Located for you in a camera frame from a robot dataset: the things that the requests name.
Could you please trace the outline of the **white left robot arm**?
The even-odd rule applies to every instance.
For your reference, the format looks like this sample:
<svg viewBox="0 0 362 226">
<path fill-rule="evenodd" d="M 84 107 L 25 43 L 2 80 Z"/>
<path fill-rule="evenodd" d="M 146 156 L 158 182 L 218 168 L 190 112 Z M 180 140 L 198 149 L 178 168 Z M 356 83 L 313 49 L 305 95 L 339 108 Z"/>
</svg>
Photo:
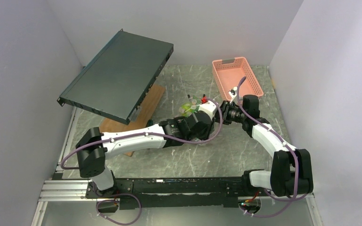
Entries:
<svg viewBox="0 0 362 226">
<path fill-rule="evenodd" d="M 98 127 L 92 128 L 76 145 L 80 176 L 91 178 L 102 196 L 112 197 L 117 185 L 105 164 L 106 159 L 142 149 L 192 144 L 194 139 L 204 141 L 213 128 L 214 117 L 214 113 L 199 110 L 188 117 L 167 119 L 150 127 L 126 132 L 101 133 Z"/>
</svg>

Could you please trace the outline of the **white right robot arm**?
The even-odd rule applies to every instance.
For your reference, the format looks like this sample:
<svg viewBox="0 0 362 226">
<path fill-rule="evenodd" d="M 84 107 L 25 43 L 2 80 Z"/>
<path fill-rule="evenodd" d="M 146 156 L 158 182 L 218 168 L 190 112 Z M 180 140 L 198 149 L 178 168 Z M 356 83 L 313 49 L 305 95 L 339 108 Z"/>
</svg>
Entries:
<svg viewBox="0 0 362 226">
<path fill-rule="evenodd" d="M 275 132 L 268 120 L 260 116 L 257 96 L 245 95 L 241 106 L 223 101 L 220 108 L 225 125 L 240 123 L 242 129 L 272 158 L 270 171 L 251 169 L 244 172 L 241 182 L 244 194 L 253 195 L 259 188 L 270 190 L 278 197 L 313 191 L 310 153 L 289 144 Z"/>
</svg>

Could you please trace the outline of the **clear zip top bag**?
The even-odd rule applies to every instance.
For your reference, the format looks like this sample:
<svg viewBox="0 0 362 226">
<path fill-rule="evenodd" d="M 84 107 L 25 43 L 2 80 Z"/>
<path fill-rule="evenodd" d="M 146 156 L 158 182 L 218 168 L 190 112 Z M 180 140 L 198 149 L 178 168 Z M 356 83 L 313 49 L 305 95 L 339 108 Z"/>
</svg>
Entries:
<svg viewBox="0 0 362 226">
<path fill-rule="evenodd" d="M 208 115 L 198 111 L 188 117 L 178 118 L 176 123 L 181 133 L 181 142 L 186 144 L 205 144 L 211 142 L 219 133 L 219 131 L 214 131 L 215 121 L 216 116 L 213 120 L 210 120 Z"/>
</svg>

